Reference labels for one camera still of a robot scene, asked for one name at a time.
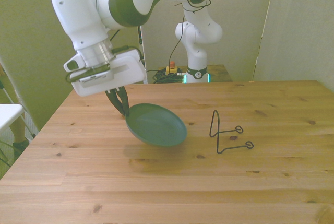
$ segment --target black wire rack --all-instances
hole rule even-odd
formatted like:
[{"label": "black wire rack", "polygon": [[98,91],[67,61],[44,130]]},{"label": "black wire rack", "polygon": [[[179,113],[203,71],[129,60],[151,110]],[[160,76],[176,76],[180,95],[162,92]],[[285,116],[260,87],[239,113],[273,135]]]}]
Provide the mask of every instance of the black wire rack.
[{"label": "black wire rack", "polygon": [[[217,132],[215,134],[212,134],[212,126],[213,126],[213,120],[214,116],[217,115],[218,118],[218,125],[217,125]],[[215,137],[217,136],[217,153],[222,154],[224,151],[228,149],[235,149],[235,148],[241,148],[241,147],[246,147],[248,149],[252,149],[254,147],[254,144],[250,141],[246,142],[245,145],[243,146],[236,146],[236,147],[227,147],[224,148],[222,151],[219,151],[219,134],[221,133],[229,133],[229,132],[237,132],[238,134],[242,134],[244,132],[243,128],[241,126],[236,126],[234,130],[228,130],[228,131],[220,131],[220,117],[219,113],[217,110],[214,110],[213,115],[212,115],[212,120],[211,120],[211,126],[210,126],[210,137]]]}]

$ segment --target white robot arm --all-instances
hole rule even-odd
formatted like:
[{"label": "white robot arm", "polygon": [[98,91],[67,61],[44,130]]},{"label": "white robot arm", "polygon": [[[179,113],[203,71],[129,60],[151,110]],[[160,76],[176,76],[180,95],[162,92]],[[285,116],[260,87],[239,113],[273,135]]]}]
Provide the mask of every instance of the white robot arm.
[{"label": "white robot arm", "polygon": [[[68,72],[67,81],[79,95],[119,91],[124,85],[144,80],[146,73],[138,52],[117,54],[107,32],[145,24],[158,1],[52,0],[59,21],[77,52],[64,64],[64,69]],[[209,0],[173,1],[182,2],[187,19],[176,27],[176,36],[179,39],[182,36],[188,53],[188,82],[207,82],[206,52],[196,43],[218,42],[222,29],[208,14]]]}]

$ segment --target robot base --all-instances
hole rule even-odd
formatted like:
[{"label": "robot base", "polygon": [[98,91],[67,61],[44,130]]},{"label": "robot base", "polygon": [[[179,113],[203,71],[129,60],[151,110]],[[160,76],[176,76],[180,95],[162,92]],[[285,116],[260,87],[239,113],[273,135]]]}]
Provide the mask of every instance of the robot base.
[{"label": "robot base", "polygon": [[205,73],[201,79],[195,79],[193,75],[188,72],[184,76],[183,83],[209,83],[210,82],[210,74]]}]

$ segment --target black cable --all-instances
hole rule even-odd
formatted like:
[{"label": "black cable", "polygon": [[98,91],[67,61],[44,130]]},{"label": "black cable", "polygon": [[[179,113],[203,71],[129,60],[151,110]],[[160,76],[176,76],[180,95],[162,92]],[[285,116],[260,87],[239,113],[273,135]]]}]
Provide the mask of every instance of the black cable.
[{"label": "black cable", "polygon": [[4,161],[3,159],[0,158],[0,161],[2,161],[4,164],[6,164],[7,166],[11,167],[11,165],[9,165],[6,161]]},{"label": "black cable", "polygon": [[[182,70],[180,68],[177,69],[177,72],[180,73]],[[154,84],[163,84],[163,83],[178,83],[183,80],[183,76],[177,74],[168,74],[166,75],[166,68],[159,70],[153,76]]]},{"label": "black cable", "polygon": [[168,60],[168,66],[169,66],[169,69],[171,69],[171,57],[172,57],[172,55],[173,55],[173,53],[174,53],[174,51],[175,51],[176,47],[178,46],[178,44],[179,44],[179,42],[181,41],[181,39],[182,39],[182,36],[183,36],[183,24],[184,24],[184,18],[185,18],[185,16],[183,15],[183,19],[182,19],[182,32],[181,32],[181,37],[180,37],[180,39],[178,40],[178,42],[177,42],[176,46],[174,47],[174,49],[173,49],[173,51],[172,51],[171,55],[169,56],[169,60]]},{"label": "black cable", "polygon": [[148,71],[146,71],[146,73],[148,73],[148,72],[159,72],[159,71],[161,71],[161,70],[148,70]]},{"label": "black cable", "polygon": [[207,6],[211,5],[211,0],[209,0],[209,1],[210,1],[209,4],[206,4],[206,5],[203,5],[203,6],[194,6],[194,5],[191,3],[190,0],[187,0],[187,1],[188,1],[188,3],[190,4],[190,6],[192,6],[192,7],[194,7],[194,8],[200,8],[200,10],[202,10],[204,7],[207,7]]},{"label": "black cable", "polygon": [[110,41],[112,41],[113,40],[113,38],[116,36],[116,34],[118,34],[119,33],[119,31],[120,31],[120,29],[118,29],[115,33],[114,33],[114,35],[112,35],[111,36],[111,38],[110,38]]}]

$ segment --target wooden board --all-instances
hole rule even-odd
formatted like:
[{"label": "wooden board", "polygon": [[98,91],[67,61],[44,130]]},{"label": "wooden board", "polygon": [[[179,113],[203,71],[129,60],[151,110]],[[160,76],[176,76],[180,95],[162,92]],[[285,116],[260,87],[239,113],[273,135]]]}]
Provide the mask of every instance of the wooden board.
[{"label": "wooden board", "polygon": [[[320,83],[126,89],[130,105],[176,113],[186,140],[144,144],[105,94],[72,92],[0,181],[1,224],[334,223],[334,94]],[[244,129],[221,134],[221,149],[255,147],[217,154],[214,110],[221,131]]]}]

